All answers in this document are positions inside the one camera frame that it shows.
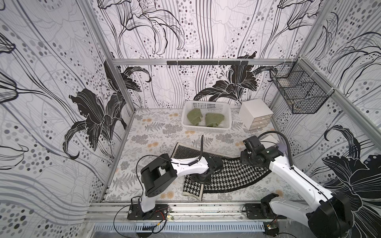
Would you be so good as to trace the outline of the black white patterned scarf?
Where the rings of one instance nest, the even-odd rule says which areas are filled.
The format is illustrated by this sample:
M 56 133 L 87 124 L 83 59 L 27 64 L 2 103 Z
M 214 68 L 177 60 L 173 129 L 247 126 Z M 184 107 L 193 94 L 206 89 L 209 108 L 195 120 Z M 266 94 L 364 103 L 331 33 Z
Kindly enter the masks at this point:
M 221 158 L 223 169 L 211 176 L 210 184 L 202 184 L 185 176 L 176 179 L 160 196 L 173 201 L 244 201 L 260 200 L 276 191 L 272 182 L 278 182 L 274 174 L 265 168 L 240 163 L 229 154 L 206 150 L 211 157 Z

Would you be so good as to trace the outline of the green knitted scarf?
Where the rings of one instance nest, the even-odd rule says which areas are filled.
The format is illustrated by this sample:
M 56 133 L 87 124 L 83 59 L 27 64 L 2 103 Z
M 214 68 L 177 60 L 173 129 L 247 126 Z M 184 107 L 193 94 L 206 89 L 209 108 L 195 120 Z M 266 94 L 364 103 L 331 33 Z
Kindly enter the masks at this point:
M 198 108 L 190 110 L 187 114 L 187 119 L 193 126 L 198 126 L 199 123 L 202 121 L 202 117 L 203 115 L 201 113 L 201 110 Z
M 223 121 L 225 116 L 219 113 L 207 113 L 205 115 L 205 125 L 207 127 L 217 128 Z

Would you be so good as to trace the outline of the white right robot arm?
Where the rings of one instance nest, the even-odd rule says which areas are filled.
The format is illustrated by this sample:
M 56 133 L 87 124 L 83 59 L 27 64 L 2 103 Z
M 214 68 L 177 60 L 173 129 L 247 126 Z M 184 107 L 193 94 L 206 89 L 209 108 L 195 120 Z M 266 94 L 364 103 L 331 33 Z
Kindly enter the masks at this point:
M 277 144 L 266 148 L 256 136 L 243 141 L 246 149 L 241 152 L 244 165 L 263 167 L 280 176 L 306 201 L 303 205 L 271 193 L 261 199 L 259 212 L 268 219 L 286 217 L 306 227 L 317 238 L 342 238 L 354 224 L 349 199 L 334 193 L 298 169 L 289 155 L 278 149 Z

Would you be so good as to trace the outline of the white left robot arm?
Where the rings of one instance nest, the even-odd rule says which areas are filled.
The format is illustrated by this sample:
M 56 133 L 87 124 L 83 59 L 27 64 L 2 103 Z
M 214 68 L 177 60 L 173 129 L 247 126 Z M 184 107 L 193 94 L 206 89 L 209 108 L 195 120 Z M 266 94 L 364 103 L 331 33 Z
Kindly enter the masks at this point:
M 190 176 L 198 183 L 210 184 L 212 174 L 223 169 L 221 158 L 210 157 L 207 153 L 188 159 L 170 158 L 168 154 L 156 157 L 140 171 L 142 197 L 140 208 L 143 213 L 155 208 L 157 196 L 164 192 L 178 177 Z

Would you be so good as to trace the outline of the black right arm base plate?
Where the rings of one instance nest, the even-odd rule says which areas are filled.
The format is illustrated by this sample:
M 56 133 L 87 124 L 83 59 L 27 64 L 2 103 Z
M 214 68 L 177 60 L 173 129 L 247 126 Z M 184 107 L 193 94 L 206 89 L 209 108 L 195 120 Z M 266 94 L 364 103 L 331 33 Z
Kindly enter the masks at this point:
M 246 203 L 241 209 L 244 212 L 248 219 L 257 220 L 257 219 L 286 219 L 285 216 L 277 215 L 273 213 L 270 207 L 270 201 L 274 198 L 279 197 L 276 193 L 271 193 L 260 200 L 260 203 Z

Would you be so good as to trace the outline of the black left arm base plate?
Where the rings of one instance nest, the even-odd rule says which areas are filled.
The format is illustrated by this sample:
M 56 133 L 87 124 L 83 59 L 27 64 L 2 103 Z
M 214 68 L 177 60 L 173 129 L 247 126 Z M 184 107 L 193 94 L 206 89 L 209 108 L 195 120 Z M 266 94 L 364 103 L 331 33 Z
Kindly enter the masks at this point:
M 168 204 L 156 204 L 154 209 L 147 212 L 143 212 L 140 204 L 133 204 L 129 208 L 127 219 L 131 221 L 166 220 L 169 214 L 169 208 L 170 207 L 168 206 Z

